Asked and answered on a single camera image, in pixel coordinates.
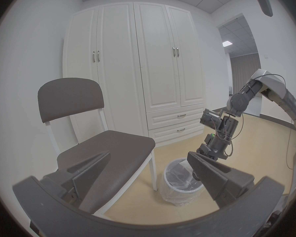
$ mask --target chair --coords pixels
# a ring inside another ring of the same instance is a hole
[[[152,138],[108,129],[104,100],[98,83],[83,78],[61,78],[44,84],[38,91],[42,122],[58,154],[58,168],[64,169],[83,162],[102,151],[110,151],[111,160],[93,183],[79,209],[96,215],[104,214],[127,190],[143,168],[150,165],[153,189],[157,191],[156,164]],[[104,132],[60,152],[50,121],[98,109]]]

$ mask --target cabinet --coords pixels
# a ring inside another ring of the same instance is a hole
[[[154,138],[156,146],[203,132],[205,88],[190,12],[120,2],[74,14],[63,76],[97,81],[110,130]],[[72,115],[79,142],[103,131],[98,111]]]

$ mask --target curtain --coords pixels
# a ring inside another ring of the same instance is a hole
[[[261,68],[261,64],[258,53],[231,58],[230,62],[234,86],[233,93],[235,94],[241,90],[255,71]]]

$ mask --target white trash can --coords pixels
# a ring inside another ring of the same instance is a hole
[[[165,201],[184,206],[194,201],[204,189],[200,181],[192,176],[193,169],[186,158],[170,162],[160,182],[160,194]]]

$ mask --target yellow floor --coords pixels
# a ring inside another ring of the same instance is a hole
[[[240,131],[242,118],[237,118],[239,125],[235,135]],[[203,143],[206,135],[213,130],[205,127],[204,133],[167,146],[155,148],[158,184],[164,168],[170,161],[186,157]],[[227,160],[220,162],[253,174],[254,182],[263,176],[269,176],[285,185],[284,193],[290,190],[293,171],[286,165],[288,149],[288,166],[293,166],[296,152],[296,131],[287,127],[250,115],[244,115],[244,127],[241,134],[233,140],[234,152]],[[114,221],[132,224],[167,224],[194,219],[218,210],[217,204],[204,190],[194,202],[176,207],[163,201],[159,191],[152,189],[149,165],[105,213]]]

